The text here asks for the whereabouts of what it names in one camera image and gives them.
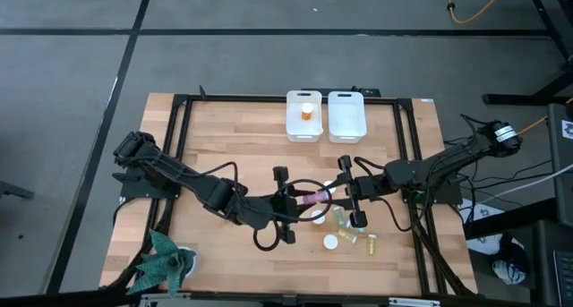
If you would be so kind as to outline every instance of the test tube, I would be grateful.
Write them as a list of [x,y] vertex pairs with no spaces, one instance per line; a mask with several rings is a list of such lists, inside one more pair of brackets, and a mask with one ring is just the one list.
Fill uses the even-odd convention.
[[342,208],[340,208],[340,207],[335,207],[335,208],[334,208],[334,214],[335,214],[336,217],[337,217],[338,226],[344,227],[344,217],[342,216]]
[[356,238],[358,238],[358,236],[351,234],[343,228],[339,228],[338,235],[340,235],[341,238],[348,240],[350,243],[355,243]]
[[[326,182],[324,182],[324,186],[328,186],[331,183],[332,183],[332,181],[326,181]],[[334,193],[336,190],[337,190],[336,187],[329,188],[330,195],[332,195],[332,193]],[[329,195],[326,193],[326,191],[322,191],[322,192],[317,192],[317,193],[311,194],[311,195],[304,195],[303,196],[303,203],[304,204],[313,204],[313,203],[322,202],[322,201],[325,201],[328,199],[329,199]]]
[[352,227],[352,223],[350,223],[350,220],[347,220],[346,222],[346,228],[350,229],[350,230],[355,230],[358,233],[362,233],[365,234],[366,233],[366,228],[365,227]]
[[368,255],[374,255],[376,252],[376,235],[368,235],[368,241],[366,241],[366,250]]

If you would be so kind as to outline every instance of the wire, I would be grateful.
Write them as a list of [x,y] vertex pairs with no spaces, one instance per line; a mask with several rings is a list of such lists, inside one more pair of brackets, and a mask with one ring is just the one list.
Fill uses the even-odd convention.
[[477,132],[476,132],[476,129],[475,129],[474,125],[472,124],[472,122],[478,123],[478,124],[481,124],[483,122],[476,120],[476,119],[474,119],[468,115],[460,114],[460,116],[466,121],[467,125],[469,125],[469,127],[472,130],[472,137],[471,137],[472,142],[467,147],[464,147],[460,151],[457,151],[453,154],[450,154],[449,156],[440,158],[439,160],[434,162],[432,164],[432,166],[430,166],[428,177],[426,177],[426,191],[425,191],[426,199],[425,199],[424,204],[423,204],[422,213],[420,214],[419,218],[415,221],[412,221],[411,226],[406,228],[406,229],[399,227],[398,222],[396,221],[395,218],[393,218],[394,223],[396,224],[396,227],[398,228],[398,230],[400,230],[402,232],[405,232],[403,230],[409,231],[412,228],[414,228],[416,225],[420,224],[422,222],[422,219],[425,216],[426,212],[432,206],[432,204],[431,204],[432,201],[431,201],[431,196],[430,196],[430,185],[431,185],[432,173],[433,173],[434,169],[438,166],[439,163],[441,163],[442,161],[444,161],[446,159],[452,158],[452,157],[454,157],[454,156],[456,156],[456,155],[458,155],[464,151],[468,152],[470,155],[474,155],[473,153],[471,153],[468,150],[468,149],[471,149],[475,145],[475,143],[477,142]]
[[132,201],[132,200],[133,200],[133,198],[125,198],[125,200],[124,200],[123,202],[121,202],[121,203],[117,206],[117,208],[115,208],[114,217],[113,217],[113,219],[112,219],[112,223],[113,223],[113,224],[112,224],[111,226],[115,226],[115,220],[117,219],[117,213],[119,212],[119,210],[120,210],[125,204],[129,203],[129,202]]
[[469,231],[469,228],[471,227],[471,223],[474,222],[474,217],[475,217],[475,204],[476,204],[476,197],[475,197],[475,187],[474,184],[472,183],[471,180],[467,180],[467,182],[470,185],[470,192],[472,193],[472,206],[471,209],[469,211],[469,214],[467,215],[466,218],[466,222],[464,223],[464,225],[467,225],[467,232]]
[[482,178],[482,179],[479,179],[479,180],[474,180],[474,183],[479,183],[479,182],[487,181],[487,180],[489,180],[489,179],[501,179],[501,180],[504,180],[504,181],[511,181],[511,180],[513,180],[514,178],[516,178],[516,176],[519,175],[519,173],[523,173],[523,172],[528,171],[528,170],[530,170],[530,169],[534,169],[534,168],[537,168],[537,167],[539,167],[539,166],[543,166],[543,165],[548,164],[548,163],[551,163],[551,162],[552,162],[552,161],[549,159],[549,160],[545,160],[545,161],[542,162],[542,163],[535,164],[535,165],[533,165],[533,166],[520,169],[520,170],[518,170],[515,174],[513,174],[513,176],[511,176],[511,177],[497,177],[497,176],[485,177],[485,178]]
[[[312,179],[298,179],[298,180],[294,180],[293,182],[289,182],[289,183],[285,183],[282,187],[280,187],[274,195],[279,194],[280,192],[282,192],[283,190],[285,190],[286,188],[298,184],[298,183],[311,183],[311,184],[315,184],[317,186],[319,186],[319,188],[324,187],[324,184],[319,183],[317,181],[314,181]],[[291,217],[285,214],[280,214],[280,213],[276,213],[276,212],[266,212],[267,214],[271,214],[274,217],[282,217],[284,219],[288,219],[294,222],[312,222],[314,220],[317,220],[321,217],[324,217],[328,212],[330,207],[332,206],[332,194],[330,193],[329,189],[325,189],[324,192],[327,193],[327,195],[329,196],[328,201],[326,203],[326,208],[324,208],[324,210],[319,214],[316,215],[314,217]]]
[[546,177],[544,177],[544,178],[542,178],[542,179],[539,179],[539,180],[537,180],[537,181],[534,181],[534,182],[531,182],[531,183],[528,183],[528,184],[525,184],[525,185],[521,185],[521,186],[518,186],[518,187],[516,187],[516,188],[512,188],[511,190],[508,190],[508,191],[505,191],[505,192],[501,192],[501,193],[499,193],[499,194],[495,194],[495,196],[491,196],[490,198],[487,198],[487,199],[485,199],[485,200],[482,200],[482,201],[480,201],[480,203],[487,203],[488,201],[493,200],[493,199],[495,199],[496,197],[500,197],[500,196],[502,196],[502,195],[509,194],[509,193],[512,193],[512,192],[515,192],[515,191],[519,191],[519,190],[525,189],[525,188],[527,188],[527,187],[534,186],[534,185],[537,185],[537,184],[539,184],[539,183],[545,182],[545,181],[547,181],[547,180],[550,180],[550,179],[552,179],[552,178],[554,178],[554,177],[556,177],[556,176],[558,176],[558,175],[561,175],[561,174],[567,172],[567,171],[570,170],[571,168],[573,168],[573,164],[571,164],[571,165],[569,165],[569,166],[567,166],[567,167],[561,169],[561,170],[560,170],[559,172],[557,172],[557,173],[554,173],[554,174],[552,174],[552,175],[546,176]]
[[461,140],[466,140],[466,139],[467,139],[467,137],[454,138],[453,140],[444,141],[444,143],[446,145],[458,145],[459,142],[455,142],[455,141],[461,141]]
[[528,125],[526,128],[520,130],[517,134],[524,134],[528,131],[530,131],[532,128],[534,128],[535,126],[537,126],[538,124],[544,122],[545,120],[547,120],[547,115],[539,120],[537,120],[536,122]]
[[[466,190],[471,190],[469,187],[465,187],[465,186],[461,186],[461,185],[460,185],[459,187],[461,187],[461,188],[463,188],[463,189],[466,189]],[[493,194],[488,193],[488,192],[484,192],[484,191],[480,191],[480,190],[475,190],[475,191],[476,191],[476,192],[479,192],[479,193],[481,193],[481,194],[485,194],[485,195],[489,195],[489,196],[494,196]],[[519,202],[516,202],[516,201],[513,201],[513,200],[504,200],[504,199],[500,199],[499,197],[496,197],[496,196],[494,196],[494,198],[495,198],[496,200],[500,200],[500,201],[503,201],[503,202],[506,202],[506,203],[510,203],[510,204],[517,205],[517,206],[519,206],[519,207],[521,207],[521,208],[523,208],[523,206],[524,206],[523,204],[521,204],[521,203],[519,203]]]
[[456,214],[458,214],[459,218],[462,220],[462,224],[464,224],[464,217],[462,217],[462,214],[459,213],[459,209],[456,208],[456,206],[454,206],[453,204],[448,204],[449,207],[451,207],[451,209],[454,210],[454,212],[456,212]]
[[272,220],[272,224],[275,227],[276,230],[276,236],[275,236],[275,240],[273,241],[273,243],[266,247],[266,246],[262,246],[261,243],[259,243],[259,230],[254,230],[254,232],[252,233],[252,241],[254,242],[254,246],[257,247],[257,249],[264,251],[264,252],[269,252],[269,251],[273,251],[275,250],[275,248],[277,248],[278,244],[280,243],[280,229],[278,228],[278,223],[276,219]]
[[475,161],[474,174],[472,175],[472,182],[475,183],[475,176],[477,175],[477,160]]
[[[565,104],[568,104],[568,103],[570,103],[571,101],[573,101],[573,98],[570,98],[569,100],[567,100],[567,102],[565,102]],[[531,130],[533,127],[535,127],[535,126],[537,126],[538,124],[542,123],[543,121],[547,120],[547,118],[548,118],[548,117],[547,117],[547,115],[546,115],[545,117],[543,117],[543,118],[537,120],[536,122],[534,122],[534,123],[528,125],[526,128],[520,130],[517,134],[520,135],[520,134],[523,134],[523,133],[528,132],[528,131]]]
[[485,12],[488,8],[490,8],[490,6],[493,4],[493,2],[495,2],[495,0],[491,0],[488,4],[486,4],[479,12],[477,12],[474,16],[468,18],[467,20],[464,21],[460,21],[458,20],[458,18],[456,18],[456,15],[454,14],[454,7],[455,5],[453,4],[453,2],[451,0],[448,0],[448,10],[449,10],[449,14],[451,15],[452,20],[454,20],[454,22],[458,23],[458,24],[466,24],[469,23],[473,20],[475,20],[476,18],[478,18],[481,14],[483,14],[483,12]]
[[388,203],[387,200],[383,199],[382,197],[377,197],[376,200],[381,200],[384,202],[384,204],[386,204],[386,206],[388,207],[388,211],[390,211],[390,216],[392,217],[392,221],[394,221],[394,225],[396,226],[396,228],[398,230],[400,230],[401,232],[408,232],[410,230],[412,230],[412,228],[414,227],[414,223],[407,227],[407,228],[403,228],[402,226],[400,226],[400,224],[398,223],[398,221],[396,220],[396,215],[394,214],[394,209],[392,208],[392,206],[390,205],[390,203]]
[[368,174],[368,176],[370,176],[370,177],[373,177],[372,172],[371,172],[370,169],[368,169],[368,167],[366,167],[363,163],[366,163],[366,164],[368,164],[368,165],[370,165],[370,166],[372,166],[372,167],[374,167],[374,168],[378,168],[378,169],[382,169],[382,170],[384,169],[384,166],[374,164],[374,163],[371,162],[370,160],[368,160],[368,159],[366,159],[366,158],[361,158],[361,157],[359,157],[359,156],[356,156],[355,159],[354,159],[354,161],[355,161],[355,163],[356,163],[359,167],[361,167],[361,168],[364,170],[364,172],[366,172],[366,174]]
[[487,184],[484,186],[479,186],[479,187],[476,187],[475,189],[476,190],[482,190],[482,189],[490,188],[490,187],[493,187],[496,185],[501,185],[501,184],[505,184],[505,183],[514,183],[514,182],[519,182],[519,181],[526,181],[529,179],[533,179],[533,178],[537,178],[537,177],[544,177],[544,176],[551,175],[551,174],[552,173],[543,173],[543,174],[531,175],[531,176],[526,176],[526,177],[520,177],[520,178],[515,178],[515,179],[509,180],[509,181],[502,181],[502,182]]
[[476,123],[476,124],[488,124],[488,123],[483,122],[483,121],[481,121],[481,120],[474,119],[474,118],[472,118],[472,117],[469,116],[469,115],[464,115],[464,114],[460,114],[460,115],[462,116],[462,118],[464,118],[464,119],[466,119],[466,120],[469,120],[469,121],[471,121],[471,122],[474,122],[474,123]]

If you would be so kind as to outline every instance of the yellow cable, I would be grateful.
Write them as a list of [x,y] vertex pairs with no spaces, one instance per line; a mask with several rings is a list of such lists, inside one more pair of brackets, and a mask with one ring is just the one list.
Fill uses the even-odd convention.
[[490,3],[486,4],[481,11],[479,11],[476,15],[468,18],[465,21],[460,21],[456,18],[456,15],[454,14],[454,8],[450,7],[449,8],[449,14],[451,15],[452,20],[454,20],[454,22],[458,23],[458,24],[466,24],[469,23],[473,20],[475,20],[476,18],[478,18],[483,12],[485,12],[488,8],[490,8],[490,6],[493,4],[493,2],[495,2],[495,0],[491,0]]
[[[570,103],[571,101],[573,101],[573,98],[570,98],[569,100],[567,100],[566,104]],[[527,131],[529,131],[531,128],[537,126],[538,124],[544,122],[545,120],[547,120],[547,115],[539,120],[537,120],[536,122],[528,125],[526,128],[522,129],[521,131],[519,131],[517,134],[522,134],[525,133]]]

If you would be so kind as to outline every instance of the white cable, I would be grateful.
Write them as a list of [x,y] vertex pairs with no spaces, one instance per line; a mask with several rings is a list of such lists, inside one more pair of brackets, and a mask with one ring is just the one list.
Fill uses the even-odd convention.
[[499,194],[496,194],[495,196],[491,196],[491,197],[489,197],[489,198],[487,198],[487,199],[485,199],[485,200],[479,201],[478,203],[484,204],[485,202],[488,202],[488,201],[493,200],[493,199],[495,199],[495,198],[497,198],[497,197],[500,197],[500,196],[509,194],[509,193],[511,193],[511,192],[519,191],[519,190],[525,189],[525,188],[527,188],[527,187],[529,187],[529,186],[533,186],[533,185],[537,185],[537,184],[539,184],[539,183],[543,183],[543,182],[545,182],[545,181],[547,181],[547,180],[550,180],[550,179],[552,179],[552,178],[554,178],[554,177],[556,177],[556,176],[558,176],[558,175],[561,175],[561,174],[567,172],[567,171],[570,170],[571,168],[573,168],[573,164],[571,164],[571,165],[569,165],[569,166],[567,166],[567,167],[561,169],[561,170],[560,170],[559,172],[557,172],[557,173],[553,173],[552,175],[545,176],[544,178],[538,179],[537,181],[531,182],[531,183],[529,183],[529,184],[521,185],[521,186],[518,186],[518,187],[516,187],[516,188],[512,188],[511,190],[508,190],[508,191],[505,191],[505,192],[501,192],[501,193],[499,193]]

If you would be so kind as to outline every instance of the small glass bottle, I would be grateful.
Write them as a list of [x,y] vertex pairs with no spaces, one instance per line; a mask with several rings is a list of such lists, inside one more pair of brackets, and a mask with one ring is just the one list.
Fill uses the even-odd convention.
[[303,120],[311,120],[312,117],[312,103],[305,102],[303,103],[303,112],[301,114]]

